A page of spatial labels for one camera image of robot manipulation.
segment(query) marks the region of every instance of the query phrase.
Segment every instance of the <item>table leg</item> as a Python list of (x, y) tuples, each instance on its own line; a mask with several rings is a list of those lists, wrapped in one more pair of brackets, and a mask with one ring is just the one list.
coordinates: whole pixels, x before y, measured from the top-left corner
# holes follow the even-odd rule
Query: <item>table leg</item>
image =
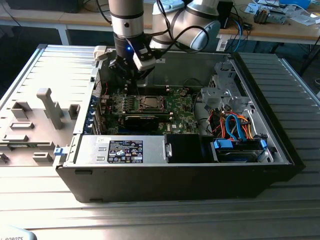
[(315, 53), (312, 55), (311, 58), (307, 58), (304, 62), (304, 64), (302, 64), (301, 70), (300, 70), (300, 77), (302, 77), (302, 75), (305, 73), (305, 71), (307, 70), (307, 68), (312, 64), (312, 62), (318, 57), (320, 53), (320, 48), (318, 48)]
[(256, 53), (256, 50), (257, 50), (257, 48), (258, 48), (259, 45), (260, 45), (260, 41), (256, 41), (255, 46), (254, 46), (254, 49), (253, 49), (253, 53), (254, 53), (254, 54)]
[(12, 26), (2, 26), (1, 30), (8, 35), (9, 38), (13, 38), (15, 36), (14, 32), (12, 31)]
[(270, 54), (276, 53), (276, 50), (278, 49), (279, 46), (285, 45), (283, 42), (277, 42), (270, 50)]
[(218, 42), (218, 46), (216, 47), (216, 51), (224, 52), (229, 39), (230, 39), (230, 35), (221, 34)]
[(70, 40), (69, 32), (66, 25), (63, 25), (63, 24), (58, 25), (56, 29), (59, 31), (62, 45), (71, 45), (71, 40)]

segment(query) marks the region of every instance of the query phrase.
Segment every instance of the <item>robotic arm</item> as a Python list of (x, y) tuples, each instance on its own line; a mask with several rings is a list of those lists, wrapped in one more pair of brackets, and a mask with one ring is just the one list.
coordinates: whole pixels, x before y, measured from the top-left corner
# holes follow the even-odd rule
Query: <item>robotic arm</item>
[(203, 49), (208, 35), (211, 39), (215, 38), (220, 29), (218, 2), (193, 0), (185, 8), (182, 0), (157, 0), (152, 13), (154, 37), (150, 44), (151, 36), (144, 33), (143, 0), (109, 0), (117, 54), (109, 68), (134, 84), (155, 68), (156, 58), (162, 56), (156, 49), (167, 48), (183, 31), (176, 39), (178, 42), (194, 50)]

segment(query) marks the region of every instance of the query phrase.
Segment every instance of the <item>workbench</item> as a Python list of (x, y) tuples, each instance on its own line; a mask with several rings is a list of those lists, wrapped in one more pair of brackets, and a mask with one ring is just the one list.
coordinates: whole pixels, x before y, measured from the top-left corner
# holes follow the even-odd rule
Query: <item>workbench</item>
[[(239, 15), (245, 22), (253, 25), (248, 40), (294, 43), (294, 44), (314, 44), (320, 35), (318, 24), (305, 26), (288, 19), (285, 24), (256, 24), (253, 15), (243, 13), (249, 0), (235, 0), (235, 7)], [(50, 28), (57, 29), (63, 45), (70, 45), (71, 40), (68, 30), (86, 30), (111, 32), (112, 27), (108, 24), (100, 13), (90, 12), (82, 9), (79, 13), (65, 13), (59, 11), (39, 11), (39, 10), (14, 10), (5, 3), (5, 8), (23, 27)], [(144, 28), (146, 33), (152, 31), (152, 10), (153, 4), (144, 4)], [(319, 6), (311, 5), (310, 12), (320, 11)], [(6, 13), (0, 5), (0, 25), (18, 26), (17, 23)], [(233, 39), (238, 30), (234, 25), (227, 29), (221, 29), (218, 38), (220, 39), (217, 50), (224, 50), (226, 41)]]
[[(59, 91), (61, 72), (65, 71), (53, 68), (49, 78), (42, 79), (41, 73), (48, 71), (46, 61), (73, 66), (66, 72), (68, 77), (63, 82), (77, 85), (71, 92), (78, 94), (56, 94), (53, 100), (59, 101), (61, 108), (66, 105), (60, 98), (66, 96), (69, 96), (67, 105), (83, 101), (85, 86), (90, 81), (90, 72), (85, 71), (87, 65), (94, 64), (93, 51), (94, 47), (89, 46), (39, 46), (0, 100), (0, 126), (7, 121), (6, 112), (10, 112), (5, 107), (7, 101), (25, 99), (30, 89), (39, 87), (51, 88), (53, 93)], [(83, 80), (74, 80), (75, 71), (82, 71)], [(272, 84), (265, 87), (273, 89)], [(297, 101), (299, 94), (295, 96), (293, 101)], [(307, 115), (310, 106), (305, 106)], [(314, 135), (313, 140), (319, 145), (319, 137)], [(0, 220), (1, 224), (33, 231), (38, 240), (318, 239), (320, 150), (303, 145), (300, 151), (306, 165), (301, 173), (288, 182), (273, 184), (256, 198), (246, 199), (81, 203), (59, 177), (52, 162), (2, 165)], [(234, 176), (226, 178), (241, 181)]]

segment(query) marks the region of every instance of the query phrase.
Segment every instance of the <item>slotted metal surface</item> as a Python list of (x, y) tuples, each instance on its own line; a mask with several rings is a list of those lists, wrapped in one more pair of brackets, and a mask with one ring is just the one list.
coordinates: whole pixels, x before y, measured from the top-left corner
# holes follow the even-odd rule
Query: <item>slotted metal surface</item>
[[(285, 69), (279, 60), (267, 57), (274, 64), (268, 68)], [(277, 86), (272, 91), (274, 85), (267, 84), (261, 89), (304, 93), (299, 84), (285, 86), (282, 91)], [(319, 112), (315, 105), (275, 104), (272, 108), (281, 121), (294, 122), (290, 116), (299, 124)], [(0, 167), (0, 221), (30, 229), (38, 240), (320, 239), (320, 129), (298, 127), (286, 132), (306, 168), (254, 199), (80, 203), (52, 167)]]
[[(241, 53), (240, 56), (248, 64), (247, 68), (301, 159), (307, 162), (320, 160), (320, 135), (315, 134), (320, 131), (319, 100), (310, 94), (311, 91), (291, 68), (286, 68), (287, 63), (276, 55)], [(265, 64), (260, 62), (263, 60), (268, 61), (267, 70)]]
[[(10, 89), (6, 101), (0, 104), (0, 139), (5, 135), (27, 135), (29, 142), (53, 142), (66, 146), (70, 143), (76, 121), (68, 113), (70, 105), (81, 105), (88, 88), (93, 68), (94, 47), (57, 46), (48, 45), (38, 48), (32, 62), (23, 70), (23, 75), (17, 77)], [(37, 97), (40, 88), (50, 88), (51, 99), (58, 102), (63, 112), (61, 121), (63, 128), (57, 131), (51, 120), (45, 115), (45, 106)], [(96, 90), (101, 90), (101, 83)], [(33, 129), (11, 129), (9, 126), (16, 122), (11, 108), (16, 102), (27, 102), (32, 111), (27, 111), (27, 122), (32, 122)], [(38, 163), (33, 159), (37, 148), (17, 148), (13, 151), (2, 150), (9, 157), (6, 166), (37, 166), (49, 165), (49, 162)], [(53, 149), (48, 151), (53, 157)]]

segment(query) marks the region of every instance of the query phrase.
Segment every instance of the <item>open computer chassis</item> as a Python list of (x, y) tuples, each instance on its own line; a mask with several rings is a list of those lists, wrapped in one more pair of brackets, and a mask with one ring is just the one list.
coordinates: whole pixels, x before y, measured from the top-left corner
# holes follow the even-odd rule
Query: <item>open computer chassis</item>
[(108, 64), (97, 63), (68, 153), (56, 149), (78, 201), (255, 197), (304, 168), (275, 82), (305, 85), (275, 55), (169, 52), (136, 89)]

